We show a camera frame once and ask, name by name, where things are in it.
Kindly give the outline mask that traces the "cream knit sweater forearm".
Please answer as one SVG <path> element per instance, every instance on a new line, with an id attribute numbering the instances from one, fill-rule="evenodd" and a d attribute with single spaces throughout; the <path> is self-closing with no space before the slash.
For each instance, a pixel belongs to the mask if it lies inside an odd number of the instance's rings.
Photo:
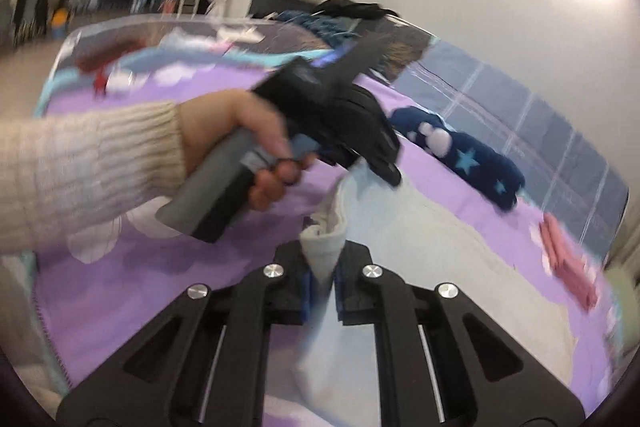
<path id="1" fill-rule="evenodd" d="M 171 102 L 2 122 L 2 254 L 110 221 L 184 179 Z"/>

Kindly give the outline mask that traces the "person's left hand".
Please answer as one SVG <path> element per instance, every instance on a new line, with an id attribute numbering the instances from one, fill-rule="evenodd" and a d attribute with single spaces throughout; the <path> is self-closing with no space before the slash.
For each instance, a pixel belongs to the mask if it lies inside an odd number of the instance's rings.
<path id="1" fill-rule="evenodd" d="M 257 211 L 279 202 L 317 159 L 314 154 L 300 159 L 293 156 L 284 119 L 250 91 L 232 89 L 192 98 L 178 105 L 178 119 L 187 174 L 194 173 L 214 145 L 237 127 L 250 130 L 257 143 L 277 158 L 276 167 L 255 174 L 248 192 L 248 205 Z"/>

